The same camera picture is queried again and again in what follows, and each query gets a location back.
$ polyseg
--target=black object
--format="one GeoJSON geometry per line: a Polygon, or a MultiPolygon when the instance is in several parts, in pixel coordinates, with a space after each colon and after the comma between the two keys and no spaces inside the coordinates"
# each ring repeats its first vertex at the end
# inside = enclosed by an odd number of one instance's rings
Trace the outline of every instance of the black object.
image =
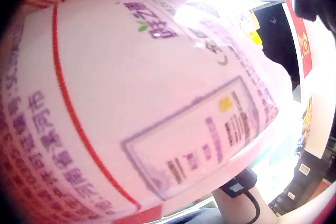
{"type": "Polygon", "coordinates": [[[249,191],[245,192],[244,194],[247,196],[247,198],[250,199],[250,201],[253,203],[255,207],[255,211],[256,211],[255,217],[247,223],[247,224],[252,224],[252,223],[255,223],[256,220],[260,216],[260,207],[259,207],[257,200],[253,197],[253,195],[249,191]]]}
{"type": "Polygon", "coordinates": [[[256,183],[257,175],[251,169],[246,168],[228,183],[222,185],[220,189],[231,198],[236,198],[253,188],[256,183]]]}
{"type": "Polygon", "coordinates": [[[257,183],[257,175],[249,168],[244,169],[240,174],[231,179],[228,183],[222,185],[220,189],[231,198],[245,194],[251,200],[255,207],[255,217],[247,224],[254,223],[260,216],[260,207],[257,200],[249,192],[257,183]]]}

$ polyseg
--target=red stripe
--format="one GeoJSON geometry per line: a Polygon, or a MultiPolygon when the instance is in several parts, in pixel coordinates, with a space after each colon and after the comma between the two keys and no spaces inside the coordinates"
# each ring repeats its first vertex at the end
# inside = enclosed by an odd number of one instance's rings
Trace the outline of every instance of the red stripe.
{"type": "Polygon", "coordinates": [[[95,152],[95,150],[93,149],[92,145],[90,144],[89,139],[87,138],[87,136],[85,135],[83,128],[79,122],[79,119],[75,113],[74,108],[72,107],[71,104],[71,100],[69,97],[69,94],[67,92],[66,89],[66,84],[63,78],[63,73],[62,73],[62,69],[61,69],[61,65],[60,65],[60,57],[59,57],[59,49],[58,49],[58,42],[57,42],[57,4],[55,4],[54,6],[54,10],[52,13],[52,33],[53,33],[53,38],[52,38],[52,44],[53,44],[53,54],[54,54],[54,65],[55,65],[55,72],[56,72],[56,76],[57,76],[57,81],[59,83],[60,86],[60,91],[62,93],[62,97],[64,100],[64,104],[66,106],[66,109],[69,113],[69,116],[72,120],[72,123],[74,124],[74,127],[77,130],[78,136],[81,139],[82,143],[84,144],[86,150],[89,152],[89,154],[91,155],[93,161],[96,163],[96,165],[98,166],[98,168],[101,170],[101,172],[104,174],[104,176],[107,178],[107,180],[116,188],[116,190],[122,195],[124,196],[129,202],[131,202],[136,208],[137,210],[141,209],[141,205],[139,204],[139,202],[137,202],[135,199],[133,199],[122,187],[121,185],[119,185],[119,183],[113,178],[113,176],[109,173],[109,171],[107,170],[107,168],[104,166],[103,162],[100,160],[99,156],[97,155],[97,153],[95,152]]]}

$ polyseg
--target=wall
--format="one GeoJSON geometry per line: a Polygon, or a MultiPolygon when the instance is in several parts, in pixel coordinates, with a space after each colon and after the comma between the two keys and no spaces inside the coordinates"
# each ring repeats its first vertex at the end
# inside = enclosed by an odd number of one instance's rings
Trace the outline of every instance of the wall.
{"type": "Polygon", "coordinates": [[[312,55],[312,71],[304,81],[304,88],[312,91],[312,122],[306,151],[318,158],[325,149],[336,104],[335,40],[317,18],[304,20],[312,55]]]}

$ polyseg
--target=white label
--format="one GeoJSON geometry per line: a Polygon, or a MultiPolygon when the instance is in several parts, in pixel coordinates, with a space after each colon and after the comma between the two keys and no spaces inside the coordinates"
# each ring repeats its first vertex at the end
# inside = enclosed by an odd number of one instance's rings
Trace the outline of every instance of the white label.
{"type": "Polygon", "coordinates": [[[295,198],[295,195],[292,194],[291,192],[288,192],[287,196],[288,196],[289,198],[291,198],[292,200],[295,198]]]}
{"type": "Polygon", "coordinates": [[[236,183],[235,185],[231,186],[230,187],[230,190],[234,191],[234,192],[238,192],[240,191],[241,189],[243,189],[244,187],[242,187],[241,184],[239,183],[236,183]]]}
{"type": "Polygon", "coordinates": [[[304,175],[307,176],[310,170],[311,169],[307,165],[304,164],[300,165],[299,171],[301,171],[304,175]]]}

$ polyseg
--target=blue jeans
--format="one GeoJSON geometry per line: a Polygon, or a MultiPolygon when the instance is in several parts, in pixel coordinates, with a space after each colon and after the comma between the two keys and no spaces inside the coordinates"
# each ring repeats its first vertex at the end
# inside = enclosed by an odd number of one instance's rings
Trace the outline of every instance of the blue jeans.
{"type": "Polygon", "coordinates": [[[167,224],[225,224],[218,208],[204,208],[178,217],[167,224]]]}

